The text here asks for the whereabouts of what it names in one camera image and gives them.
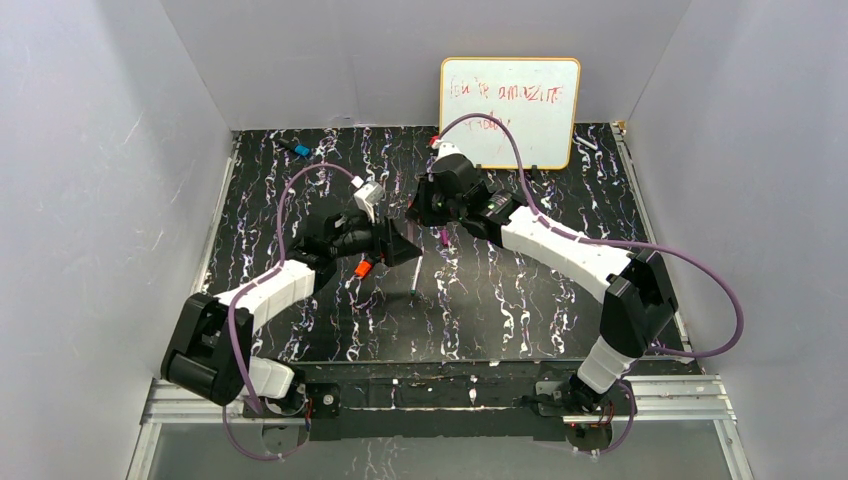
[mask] cable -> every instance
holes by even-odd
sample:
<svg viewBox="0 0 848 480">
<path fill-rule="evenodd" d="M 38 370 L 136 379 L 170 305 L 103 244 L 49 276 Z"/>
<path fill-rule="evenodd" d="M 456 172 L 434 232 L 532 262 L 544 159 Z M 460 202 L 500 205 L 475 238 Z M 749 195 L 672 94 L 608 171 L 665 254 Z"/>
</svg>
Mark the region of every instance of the cable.
<svg viewBox="0 0 848 480">
<path fill-rule="evenodd" d="M 613 450 L 615 450 L 616 448 L 620 447 L 621 444 L 624 443 L 624 440 L 627 438 L 627 436 L 630 435 L 630 429 L 633 428 L 633 421 L 636 418 L 636 397 L 633 395 L 633 390 L 631 390 L 630 387 L 628 387 L 626 383 L 624 383 L 620 380 L 616 380 L 615 384 L 618 385 L 618 387 L 624 392 L 624 396 L 628 400 L 630 400 L 630 416 L 627 418 L 627 424 L 624 426 L 624 431 L 621 432 L 621 435 L 619 435 L 618 438 L 614 442 L 612 442 L 607 448 L 604 448 L 604 449 L 601 449 L 601 450 L 594 449 L 594 450 L 590 450 L 590 451 L 587 452 L 587 451 L 583 451 L 583 450 L 577 450 L 577 447 L 574 447 L 574 448 L 571 448 L 571 449 L 566 449 L 566 448 L 562 448 L 562 447 L 559 447 L 559 446 L 549 445 L 547 443 L 541 443 L 541 442 L 533 442 L 533 444 L 538 445 L 540 447 L 549 448 L 551 450 L 560 450 L 560 451 L 563 451 L 563 452 L 572 452 L 572 453 L 574 453 L 574 452 L 585 453 L 586 455 L 591 455 L 593 457 L 597 456 L 597 455 L 603 455 L 603 454 L 606 454 L 606 453 L 610 453 Z"/>
<path fill-rule="evenodd" d="M 469 118 L 484 118 L 486 120 L 493 122 L 495 125 L 500 127 L 501 130 L 503 130 L 504 135 L 506 135 L 507 140 L 509 140 L 509 143 L 512 146 L 512 152 L 513 152 L 513 154 L 515 154 L 515 163 L 518 165 L 518 177 L 519 177 L 519 180 L 520 180 L 519 183 L 521 183 L 521 189 L 524 191 L 525 197 L 527 197 L 527 204 L 530 207 L 530 210 L 535 215 L 537 215 L 539 223 L 541 223 L 542 225 L 544 225 L 545 227 L 550 229 L 552 232 L 556 233 L 557 235 L 559 235 L 559 236 L 561 236 L 561 237 L 563 237 L 567 240 L 574 240 L 574 241 L 586 243 L 586 244 L 589 244 L 589 245 L 606 245 L 606 246 L 610 246 L 610 247 L 620 247 L 620 248 L 647 248 L 647 249 L 651 249 L 651 250 L 656 250 L 658 252 L 668 253 L 668 254 L 673 255 L 677 258 L 685 260 L 686 262 L 695 266 L 696 268 L 698 268 L 702 272 L 706 273 L 710 278 L 712 278 L 716 282 L 716 284 L 718 284 L 719 287 L 721 287 L 722 290 L 724 290 L 724 293 L 727 294 L 727 298 L 730 299 L 730 303 L 733 305 L 733 311 L 736 314 L 736 329 L 733 332 L 733 336 L 730 337 L 730 340 L 728 340 L 727 343 L 725 343 L 724 345 L 722 345 L 718 348 L 715 348 L 713 350 L 707 350 L 707 351 L 703 351 L 703 352 L 685 352 L 685 351 L 682 351 L 682 350 L 673 350 L 673 349 L 664 348 L 664 347 L 651 348 L 650 349 L 651 352 L 662 353 L 662 354 L 666 354 L 666 355 L 677 355 L 677 356 L 680 356 L 680 357 L 687 357 L 687 358 L 707 358 L 707 357 L 714 357 L 716 355 L 720 355 L 720 354 L 730 350 L 731 348 L 733 348 L 739 342 L 739 339 L 742 337 L 742 331 L 745 328 L 745 314 L 742 311 L 742 304 L 739 301 L 739 297 L 736 296 L 736 293 L 733 291 L 733 289 L 730 287 L 730 285 L 723 278 L 721 278 L 721 276 L 719 276 L 718 273 L 716 273 L 713 269 L 711 269 L 707 265 L 701 263 L 699 260 L 697 260 L 693 257 L 690 257 L 688 254 L 683 253 L 682 251 L 677 250 L 675 248 L 666 247 L 666 246 L 662 246 L 662 245 L 656 245 L 656 244 L 652 244 L 652 243 L 645 243 L 645 242 L 632 242 L 632 241 L 624 241 L 624 240 L 603 240 L 603 239 L 595 239 L 595 238 L 578 237 L 577 235 L 572 235 L 572 234 L 565 232 L 565 231 L 563 231 L 559 228 L 552 227 L 550 222 L 548 222 L 547 218 L 544 215 L 541 214 L 539 207 L 536 206 L 536 202 L 533 201 L 533 196 L 531 195 L 530 187 L 529 187 L 529 185 L 527 183 L 527 179 L 525 178 L 525 175 L 524 175 L 524 165 L 521 163 L 521 153 L 519 153 L 519 151 L 518 151 L 518 145 L 515 143 L 515 138 L 512 136 L 512 133 L 510 133 L 509 129 L 506 127 L 506 125 L 503 124 L 503 122 L 501 122 L 499 119 L 497 119 L 497 118 L 495 118 L 491 115 L 486 115 L 485 113 L 469 113 L 469 114 L 463 115 L 463 116 L 457 118 L 456 120 L 452 121 L 451 123 L 449 123 L 448 126 L 446 126 L 444 129 L 442 129 L 442 131 L 439 133 L 439 137 L 440 138 L 443 137 L 453 127 L 455 127 L 456 125 L 458 125 L 461 122 L 464 122 L 465 120 L 468 120 Z"/>
<path fill-rule="evenodd" d="M 610 417 L 607 419 L 606 422 L 604 422 L 604 425 L 609 425 L 610 423 L 612 423 L 613 417 L 615 417 L 615 402 L 610 400 Z"/>
<path fill-rule="evenodd" d="M 261 285 L 262 283 L 265 283 L 268 280 L 270 280 L 271 278 L 273 278 L 274 276 L 276 276 L 283 269 L 283 265 L 286 262 L 286 245 L 285 245 L 285 242 L 283 241 L 283 215 L 282 215 L 283 212 L 282 211 L 283 211 L 283 206 L 285 205 L 286 197 L 288 196 L 289 191 L 291 190 L 292 186 L 294 185 L 294 182 L 297 181 L 300 177 L 305 175 L 310 170 L 314 170 L 316 168 L 326 168 L 326 167 L 335 168 L 336 170 L 339 170 L 342 173 L 344 173 L 345 175 L 347 175 L 349 178 L 353 179 L 353 174 L 350 173 L 347 169 L 345 169 L 345 168 L 343 168 L 339 165 L 334 165 L 334 164 L 331 164 L 331 163 L 323 163 L 322 162 L 322 163 L 317 163 L 317 164 L 310 165 L 310 166 L 302 168 L 299 172 L 297 172 L 297 174 L 295 176 L 293 176 L 286 183 L 285 189 L 283 190 L 282 195 L 280 195 L 280 202 L 277 205 L 277 242 L 280 245 L 280 261 L 276 266 L 274 266 L 273 268 L 271 268 L 270 270 L 268 270 L 264 274 L 260 275 L 256 280 L 245 284 L 238 292 L 236 292 L 235 296 L 230 301 L 229 308 L 227 309 L 227 324 L 228 324 L 228 328 L 230 330 L 230 340 L 231 340 L 231 343 L 232 343 L 232 346 L 233 346 L 233 354 L 236 357 L 236 364 L 238 365 L 239 373 L 241 374 L 241 378 L 244 381 L 244 385 L 245 385 L 245 387 L 247 387 L 247 391 L 248 391 L 248 397 L 245 398 L 245 404 L 248 405 L 251 409 L 253 409 L 253 411 L 256 412 L 256 413 L 260 413 L 262 411 L 262 404 L 259 401 L 259 396 L 256 394 L 256 388 L 254 388 L 253 382 L 250 381 L 250 374 L 247 370 L 247 365 L 245 365 L 244 358 L 242 358 L 242 355 L 241 355 L 241 346 L 239 345 L 238 335 L 236 333 L 235 311 L 236 311 L 238 302 L 239 302 L 239 300 L 241 300 L 242 297 L 244 297 L 251 290 L 256 288 L 256 286 Z M 310 411 L 307 412 L 308 414 L 311 413 L 311 408 L 312 408 L 311 402 L 312 401 L 310 400 L 310 405 L 309 405 Z M 242 447 L 238 443 L 238 441 L 235 439 L 235 436 L 233 435 L 232 429 L 230 428 L 230 424 L 227 422 L 227 407 L 226 406 L 223 407 L 223 409 L 222 409 L 222 419 L 223 419 L 223 424 L 224 424 L 224 432 L 227 434 L 227 439 L 230 441 L 230 444 L 233 446 L 233 448 L 235 448 L 239 453 L 241 453 L 245 457 L 251 458 L 253 460 L 258 460 L 258 461 L 262 461 L 262 462 L 277 461 L 277 460 L 283 459 L 285 457 L 288 457 L 289 455 L 293 454 L 294 452 L 296 452 L 300 448 L 300 445 L 298 445 L 297 447 L 295 447 L 294 449 L 292 449 L 288 452 L 279 453 L 277 455 L 272 455 L 272 456 L 258 455 L 258 454 L 252 453 L 252 452 L 248 451 L 247 449 L 245 449 L 244 447 Z"/>
<path fill-rule="evenodd" d="M 627 438 L 627 435 L 630 434 L 630 429 L 633 427 L 633 419 L 636 417 L 636 397 L 633 395 L 633 390 L 631 390 L 626 383 L 621 380 L 616 380 L 615 383 L 618 385 L 618 388 L 624 391 L 624 396 L 630 399 L 630 416 L 627 418 L 627 425 L 624 427 L 624 431 L 621 432 L 621 435 L 619 435 L 609 447 L 604 448 L 603 450 L 592 450 L 592 452 L 590 452 L 591 454 L 609 453 L 620 447 L 621 444 L 624 443 L 624 439 Z"/>
<path fill-rule="evenodd" d="M 302 168 L 299 172 L 297 172 L 297 174 L 295 174 L 295 176 L 293 176 L 286 183 L 283 193 L 282 195 L 280 195 L 280 202 L 277 205 L 277 243 L 279 243 L 280 245 L 280 262 L 275 267 L 260 275 L 259 278 L 257 278 L 256 280 L 245 284 L 238 292 L 236 292 L 235 296 L 230 301 L 229 308 L 227 309 L 227 326 L 230 330 L 230 343 L 232 343 L 233 346 L 233 354 L 236 357 L 236 364 L 238 365 L 239 373 L 241 374 L 242 380 L 244 380 L 245 387 L 247 387 L 248 398 L 245 399 L 245 404 L 256 413 L 262 411 L 262 404 L 259 401 L 259 396 L 256 394 L 256 388 L 254 388 L 253 382 L 250 381 L 250 374 L 248 373 L 247 365 L 245 364 L 244 358 L 241 355 L 241 346 L 239 345 L 238 334 L 236 333 L 236 308 L 239 300 L 241 300 L 242 297 L 247 295 L 258 285 L 267 282 L 268 280 L 276 276 L 278 273 L 280 273 L 283 269 L 283 265 L 286 263 L 286 244 L 283 241 L 283 208 L 286 202 L 286 197 L 288 196 L 289 191 L 292 189 L 294 182 L 310 170 L 326 167 L 339 170 L 345 175 L 347 175 L 349 178 L 353 178 L 353 174 L 350 173 L 344 167 L 340 167 L 332 163 L 322 162 Z"/>
</svg>

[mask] black speckled table surface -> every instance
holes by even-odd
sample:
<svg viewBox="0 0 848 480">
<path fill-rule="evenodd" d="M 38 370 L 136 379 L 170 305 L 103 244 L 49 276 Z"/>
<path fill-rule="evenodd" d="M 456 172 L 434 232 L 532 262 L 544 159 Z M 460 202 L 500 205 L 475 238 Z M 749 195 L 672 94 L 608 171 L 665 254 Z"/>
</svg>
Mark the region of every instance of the black speckled table surface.
<svg viewBox="0 0 848 480">
<path fill-rule="evenodd" d="M 533 180 L 537 203 L 555 220 L 592 237 L 645 240 L 636 201 L 608 124 L 578 124 L 575 133 L 598 145 L 574 143 L 568 166 Z M 415 175 L 430 160 L 435 127 L 246 131 L 236 159 L 204 289 L 237 287 L 279 259 L 278 196 L 303 166 L 323 157 L 384 185 L 384 212 L 407 231 L 403 214 Z M 316 148 L 310 160 L 281 148 L 284 138 Z M 514 171 L 487 171 L 492 184 L 519 190 Z M 286 236 L 311 214 L 352 207 L 352 190 L 333 170 L 310 174 L 290 201 Z M 448 227 L 450 246 L 435 229 L 414 228 L 424 261 L 410 295 L 415 261 L 378 265 L 363 280 L 359 258 L 339 261 L 321 291 L 269 322 L 253 352 L 289 361 L 433 361 L 585 357 L 598 336 L 600 305 L 576 283 L 526 256 Z M 659 341 L 680 348 L 673 323 Z"/>
</svg>

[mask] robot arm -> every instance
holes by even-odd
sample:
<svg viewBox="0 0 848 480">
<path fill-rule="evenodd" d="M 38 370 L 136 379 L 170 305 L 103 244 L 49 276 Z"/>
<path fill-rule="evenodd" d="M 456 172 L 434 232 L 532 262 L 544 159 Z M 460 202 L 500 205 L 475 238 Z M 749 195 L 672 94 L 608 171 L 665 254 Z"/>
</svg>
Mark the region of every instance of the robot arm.
<svg viewBox="0 0 848 480">
<path fill-rule="evenodd" d="M 436 161 L 419 177 L 408 219 L 423 226 L 457 221 L 477 238 L 526 254 L 566 275 L 601 303 L 600 336 L 563 395 L 565 406 L 594 411 L 677 311 L 662 257 L 565 239 L 551 228 L 580 234 L 534 214 L 515 192 L 489 190 L 454 145 L 437 141 L 434 147 Z M 549 226 L 541 223 L 541 217 Z"/>
<path fill-rule="evenodd" d="M 287 247 L 286 261 L 249 282 L 235 310 L 236 334 L 248 374 L 259 396 L 283 398 L 294 371 L 272 360 L 250 356 L 253 335 L 289 306 L 312 296 L 336 273 L 336 259 L 364 254 L 356 274 L 364 277 L 376 263 L 388 267 L 421 256 L 388 217 L 377 218 L 374 204 L 382 187 L 362 185 L 354 194 L 360 210 L 329 217 L 310 216 L 304 233 Z M 215 297 L 196 293 L 186 300 L 162 362 L 162 377 L 218 405 L 244 394 L 226 326 L 227 312 L 246 285 Z"/>
</svg>

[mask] marker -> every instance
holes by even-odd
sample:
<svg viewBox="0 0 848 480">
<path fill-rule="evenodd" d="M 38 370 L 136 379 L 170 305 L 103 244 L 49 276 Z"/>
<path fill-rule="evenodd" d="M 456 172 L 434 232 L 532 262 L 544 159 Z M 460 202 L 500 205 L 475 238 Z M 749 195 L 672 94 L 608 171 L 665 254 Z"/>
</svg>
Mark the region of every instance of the marker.
<svg viewBox="0 0 848 480">
<path fill-rule="evenodd" d="M 415 295 L 415 287 L 418 286 L 418 275 L 421 275 L 421 261 L 424 257 L 418 257 L 418 263 L 415 265 L 415 273 L 412 275 L 412 288 L 409 289 L 410 295 Z"/>
<path fill-rule="evenodd" d="M 312 150 L 308 147 L 304 147 L 303 145 L 296 145 L 288 140 L 283 140 L 282 138 L 277 140 L 280 142 L 280 145 L 285 147 L 287 150 L 291 150 L 292 152 L 300 155 L 303 158 L 309 158 L 309 155 L 312 155 Z"/>
</svg>

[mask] white robot arm segment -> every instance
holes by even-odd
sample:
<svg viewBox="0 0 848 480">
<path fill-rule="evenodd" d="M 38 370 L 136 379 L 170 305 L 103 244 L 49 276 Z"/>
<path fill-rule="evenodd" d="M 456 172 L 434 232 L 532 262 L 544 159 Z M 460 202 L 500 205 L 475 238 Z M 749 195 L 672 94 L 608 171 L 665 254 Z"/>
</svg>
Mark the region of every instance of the white robot arm segment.
<svg viewBox="0 0 848 480">
<path fill-rule="evenodd" d="M 547 221 L 551 227 L 580 235 L 550 218 Z M 520 207 L 510 215 L 501 235 L 504 248 L 533 257 L 571 278 L 601 303 L 610 274 L 618 275 L 630 263 L 626 250 L 563 239 L 542 225 L 529 207 Z"/>
</svg>

